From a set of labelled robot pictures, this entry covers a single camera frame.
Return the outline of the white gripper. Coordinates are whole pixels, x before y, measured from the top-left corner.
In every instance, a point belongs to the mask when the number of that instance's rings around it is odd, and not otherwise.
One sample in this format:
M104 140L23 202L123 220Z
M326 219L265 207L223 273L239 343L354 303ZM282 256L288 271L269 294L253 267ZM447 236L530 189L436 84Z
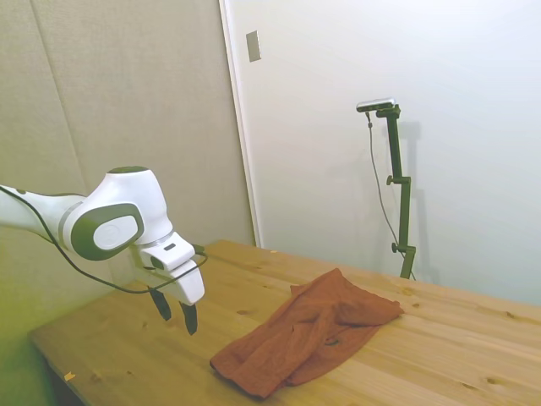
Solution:
M186 261L171 271L143 270L143 282L150 287L156 287L177 277L175 282L168 283L158 290L151 290L150 296L164 321L169 321L172 317L165 295L180 301L187 332L192 336L198 330L198 314L195 304L205 294L205 286L196 262Z

